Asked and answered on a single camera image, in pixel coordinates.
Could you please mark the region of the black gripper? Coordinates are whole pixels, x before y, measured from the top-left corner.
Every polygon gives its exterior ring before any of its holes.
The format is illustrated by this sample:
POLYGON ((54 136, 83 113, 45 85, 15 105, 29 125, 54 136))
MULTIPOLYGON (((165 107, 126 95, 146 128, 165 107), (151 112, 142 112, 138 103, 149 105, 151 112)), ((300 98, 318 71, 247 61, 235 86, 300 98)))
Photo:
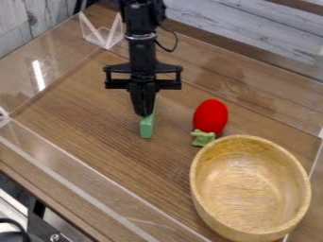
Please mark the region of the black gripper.
POLYGON ((126 35, 126 39, 129 41, 129 62, 105 67, 105 87, 127 89, 137 114, 139 116, 151 115, 157 91, 182 89, 183 67, 158 60, 155 33, 126 35), (147 84, 146 107, 141 84, 147 84))

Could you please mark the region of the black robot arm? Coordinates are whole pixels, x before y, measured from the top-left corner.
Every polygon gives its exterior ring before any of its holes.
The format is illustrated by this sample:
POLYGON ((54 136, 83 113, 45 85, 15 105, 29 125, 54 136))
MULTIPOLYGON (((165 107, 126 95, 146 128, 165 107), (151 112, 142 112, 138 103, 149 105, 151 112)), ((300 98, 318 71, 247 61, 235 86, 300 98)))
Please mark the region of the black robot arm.
POLYGON ((163 0, 119 0, 123 22, 127 25, 130 62, 105 67, 107 89, 130 92, 134 110, 147 117, 154 112, 155 97, 161 90, 181 90, 183 67, 161 62, 157 46, 167 49, 157 40, 157 28, 167 19, 163 0))

